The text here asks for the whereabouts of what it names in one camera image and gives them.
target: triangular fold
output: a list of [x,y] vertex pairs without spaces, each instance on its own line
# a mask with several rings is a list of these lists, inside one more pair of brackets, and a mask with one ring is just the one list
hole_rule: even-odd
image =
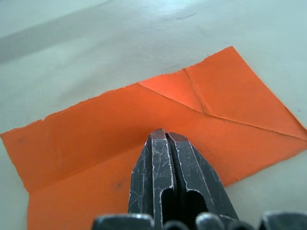
[[140,85],[193,110],[203,112],[201,102],[183,69],[175,73],[164,74],[141,81]]
[[306,139],[306,130],[233,47],[186,68],[210,114]]

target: black metal tool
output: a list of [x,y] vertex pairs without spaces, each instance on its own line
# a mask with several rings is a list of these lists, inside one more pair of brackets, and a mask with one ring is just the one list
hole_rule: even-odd
[[[307,215],[269,213],[260,230],[307,229]],[[253,230],[238,216],[214,168],[182,135],[152,132],[133,169],[128,214],[92,230]]]

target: orange paper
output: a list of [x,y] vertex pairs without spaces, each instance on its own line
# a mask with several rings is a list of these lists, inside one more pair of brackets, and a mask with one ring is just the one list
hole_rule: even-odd
[[149,133],[187,136],[224,185],[307,148],[307,132],[233,47],[1,135],[30,194],[29,230],[86,230],[127,212]]

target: scratched metal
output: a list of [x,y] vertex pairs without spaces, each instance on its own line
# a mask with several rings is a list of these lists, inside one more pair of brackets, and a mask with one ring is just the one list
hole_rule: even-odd
[[154,216],[152,137],[149,136],[131,175],[128,213]]
[[162,193],[175,190],[170,148],[162,129],[150,134],[132,171],[129,213],[146,213],[162,229]]
[[[238,220],[214,168],[184,136],[162,129],[132,171],[128,212],[98,217],[92,230],[254,230]],[[306,229],[307,213],[294,212],[266,213],[259,228]]]
[[153,158],[153,218],[157,230],[163,227],[162,193],[166,189],[175,191],[170,147],[165,133],[158,129],[152,134]]
[[238,219],[221,180],[214,168],[199,154],[184,136],[168,133],[177,154],[186,191],[196,191],[202,195],[209,212]]

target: white surface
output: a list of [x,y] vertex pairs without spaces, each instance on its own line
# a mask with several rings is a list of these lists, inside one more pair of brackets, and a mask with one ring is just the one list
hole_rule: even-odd
[[[307,126],[305,0],[0,0],[0,132],[234,46]],[[307,209],[306,153],[227,188],[243,220]],[[1,229],[27,192],[0,144]]]

